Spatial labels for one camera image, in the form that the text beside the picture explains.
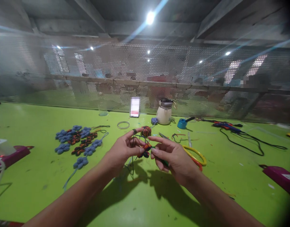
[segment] pink device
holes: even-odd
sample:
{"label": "pink device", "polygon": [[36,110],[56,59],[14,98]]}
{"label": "pink device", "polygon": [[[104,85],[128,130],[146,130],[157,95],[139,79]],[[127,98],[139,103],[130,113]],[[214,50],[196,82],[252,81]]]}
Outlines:
{"label": "pink device", "polygon": [[263,173],[265,173],[268,177],[274,180],[279,186],[281,186],[286,192],[290,194],[290,172],[278,166],[259,166],[264,169]]}
{"label": "pink device", "polygon": [[6,169],[10,167],[12,164],[16,163],[17,161],[19,161],[20,159],[24,158],[25,156],[31,153],[29,149],[24,146],[14,146],[14,148],[16,149],[15,153],[12,153],[11,155],[8,155],[8,156],[1,157],[1,160],[5,163]]}

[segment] table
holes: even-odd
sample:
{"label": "table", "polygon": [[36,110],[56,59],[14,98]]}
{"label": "table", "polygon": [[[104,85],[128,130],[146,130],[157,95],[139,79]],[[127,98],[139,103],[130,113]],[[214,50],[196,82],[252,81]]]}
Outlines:
{"label": "table", "polygon": [[[0,220],[26,222],[63,193],[63,185],[73,172],[77,157],[71,150],[58,155],[56,132],[73,125],[87,127],[110,125],[103,145],[88,157],[89,164],[78,170],[68,184],[77,182],[95,166],[115,140],[133,128],[151,125],[153,115],[141,114],[130,118],[128,113],[109,112],[98,116],[98,111],[2,103],[0,105],[0,138],[12,145],[35,146],[31,154],[9,167],[0,184]],[[176,124],[156,125],[152,134],[171,138],[173,133],[188,130]],[[125,130],[117,128],[120,121],[129,121]],[[240,121],[228,120],[237,124]],[[261,157],[230,143],[218,128],[209,122],[189,122],[193,147],[207,159],[203,173],[224,192],[233,194],[235,201],[266,226],[277,226],[285,218],[290,206],[290,195],[262,173],[259,164],[280,166],[290,171],[289,131],[270,124],[242,123],[243,131],[269,143],[288,147],[287,151],[265,144]],[[250,149],[257,146],[234,135],[230,138]],[[79,226],[213,226],[207,214],[192,195],[179,186],[170,174],[160,172],[153,160],[141,158],[134,162],[132,180],[126,168],[119,178],[111,181],[92,202]]]}

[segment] blue container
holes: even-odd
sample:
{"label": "blue container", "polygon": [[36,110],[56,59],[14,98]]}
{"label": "blue container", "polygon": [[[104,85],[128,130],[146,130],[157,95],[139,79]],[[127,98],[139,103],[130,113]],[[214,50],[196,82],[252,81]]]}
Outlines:
{"label": "blue container", "polygon": [[177,127],[180,129],[186,129],[187,122],[185,119],[180,119],[179,122],[177,123]]}

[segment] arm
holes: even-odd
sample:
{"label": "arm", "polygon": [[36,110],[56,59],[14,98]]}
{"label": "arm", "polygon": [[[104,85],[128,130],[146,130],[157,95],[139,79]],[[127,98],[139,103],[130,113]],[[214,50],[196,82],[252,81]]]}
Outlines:
{"label": "arm", "polygon": [[98,165],[24,226],[74,226],[86,210],[90,200],[119,175],[127,159],[144,152],[140,146],[145,143],[137,138],[132,140],[132,135],[133,131],[130,131],[118,138]]}
{"label": "arm", "polygon": [[[160,137],[148,139],[160,142],[155,149],[151,149],[151,158],[156,159],[158,168],[166,172],[170,170],[176,181],[225,226],[263,226],[202,174],[181,145]],[[170,164],[169,167],[164,166],[161,159],[166,160]]]}

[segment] hand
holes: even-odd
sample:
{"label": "hand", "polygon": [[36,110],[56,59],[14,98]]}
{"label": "hand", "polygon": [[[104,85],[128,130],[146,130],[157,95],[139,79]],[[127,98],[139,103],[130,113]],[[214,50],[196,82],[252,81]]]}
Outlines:
{"label": "hand", "polygon": [[[176,181],[186,187],[194,176],[200,173],[197,165],[191,160],[180,144],[161,137],[148,137],[151,141],[159,142],[151,149],[151,159],[161,171],[168,172],[174,176]],[[168,162],[169,167],[165,166],[161,159]]]}
{"label": "hand", "polygon": [[[143,131],[143,128],[137,128],[137,132]],[[112,177],[120,174],[125,162],[131,156],[142,154],[145,150],[145,143],[137,137],[132,137],[134,131],[131,130],[125,135],[119,137],[111,149],[105,154],[101,162],[104,167],[111,171]]]}

